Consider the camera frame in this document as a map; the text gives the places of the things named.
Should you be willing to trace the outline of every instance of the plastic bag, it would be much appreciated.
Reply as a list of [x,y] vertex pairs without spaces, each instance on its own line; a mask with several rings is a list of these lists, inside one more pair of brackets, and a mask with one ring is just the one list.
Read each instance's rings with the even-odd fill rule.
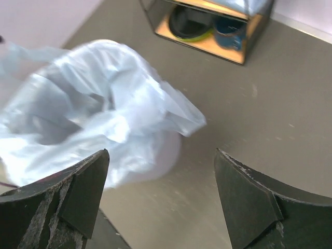
[[106,188],[154,179],[176,162],[178,133],[190,136],[205,125],[183,94],[123,44],[97,40],[52,52],[12,44],[2,75],[18,68],[19,58],[56,59],[30,75],[0,114],[0,157],[18,186],[104,148]]
[[250,16],[257,14],[267,2],[267,0],[208,0],[208,1],[226,6],[228,8],[234,9],[241,13],[245,13],[247,15],[249,14]]

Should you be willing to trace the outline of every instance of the wooden shelf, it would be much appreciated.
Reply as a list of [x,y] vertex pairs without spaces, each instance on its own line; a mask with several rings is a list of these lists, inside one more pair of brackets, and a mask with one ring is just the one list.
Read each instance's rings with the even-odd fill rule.
[[218,12],[218,13],[223,13],[223,14],[238,17],[238,18],[241,18],[241,19],[246,19],[246,20],[248,19],[248,16],[244,13],[238,12],[236,10],[230,9],[228,7],[225,7],[225,6],[210,3],[210,2],[205,1],[205,0],[174,0],[174,2],[189,4],[189,5],[192,5],[192,6],[200,7],[200,8],[203,8],[203,9],[208,9],[208,10],[211,10],[211,11],[215,11],[215,12]]
[[[252,35],[253,31],[256,29],[257,24],[260,22],[261,18],[262,18],[261,15],[256,15],[248,23],[247,32],[248,32],[249,37]],[[231,60],[233,62],[237,62],[239,64],[244,63],[245,48],[242,49],[241,51],[235,51],[233,49],[222,48],[215,41],[213,35],[209,36],[208,38],[206,38],[204,40],[197,41],[197,42],[194,42],[194,43],[187,43],[187,42],[181,41],[181,40],[177,39],[171,33],[171,31],[169,29],[168,21],[169,21],[169,15],[166,15],[165,18],[162,20],[162,22],[160,23],[160,25],[156,29],[156,33],[158,35],[161,35],[163,37],[166,37],[166,38],[169,38],[169,39],[172,39],[172,40],[176,40],[180,43],[187,44],[187,45],[189,45],[193,48],[197,48],[197,49],[215,54],[216,56],[226,58],[228,60]]]

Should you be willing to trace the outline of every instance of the white plastic bag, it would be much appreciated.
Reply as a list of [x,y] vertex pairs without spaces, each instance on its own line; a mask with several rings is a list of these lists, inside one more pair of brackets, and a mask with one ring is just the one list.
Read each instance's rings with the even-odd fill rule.
[[205,125],[183,94],[134,50],[114,41],[72,51],[36,52],[13,44],[0,73],[9,76],[20,58],[56,57],[25,80],[0,114],[0,157],[18,186],[103,148],[110,153],[106,188],[154,179],[175,163],[177,134],[190,136]]
[[249,14],[253,16],[257,14],[267,0],[207,0],[234,9],[238,12]]

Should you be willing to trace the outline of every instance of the blue mug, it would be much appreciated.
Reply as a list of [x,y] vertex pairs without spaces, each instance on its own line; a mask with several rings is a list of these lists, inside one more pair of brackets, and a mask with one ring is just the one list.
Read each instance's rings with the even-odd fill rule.
[[246,23],[227,17],[217,17],[213,21],[214,37],[223,48],[242,49],[246,37]]

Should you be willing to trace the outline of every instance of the black plate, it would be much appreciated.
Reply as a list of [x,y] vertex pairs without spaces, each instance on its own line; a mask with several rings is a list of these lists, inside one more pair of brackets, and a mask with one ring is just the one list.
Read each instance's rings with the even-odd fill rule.
[[174,36],[181,39],[193,39],[202,36],[212,26],[211,14],[184,6],[176,6],[170,15],[170,31]]

